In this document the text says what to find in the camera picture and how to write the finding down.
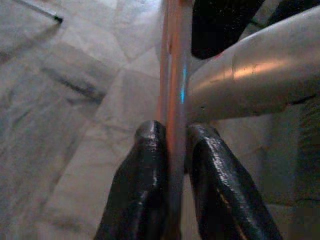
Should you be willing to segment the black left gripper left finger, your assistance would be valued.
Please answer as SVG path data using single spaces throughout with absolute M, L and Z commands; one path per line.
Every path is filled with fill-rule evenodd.
M 134 144 L 113 177 L 94 240 L 161 240 L 167 221 L 165 127 L 140 125 Z

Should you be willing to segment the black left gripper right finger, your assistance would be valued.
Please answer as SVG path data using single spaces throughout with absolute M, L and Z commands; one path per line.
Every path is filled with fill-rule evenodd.
M 186 170 L 202 240 L 283 240 L 251 175 L 217 130 L 187 128 Z

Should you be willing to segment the pink plastic hanger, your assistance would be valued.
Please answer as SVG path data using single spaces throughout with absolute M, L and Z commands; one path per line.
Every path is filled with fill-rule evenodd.
M 168 214 L 163 240 L 180 238 L 193 0 L 164 0 L 156 119 L 165 126 Z

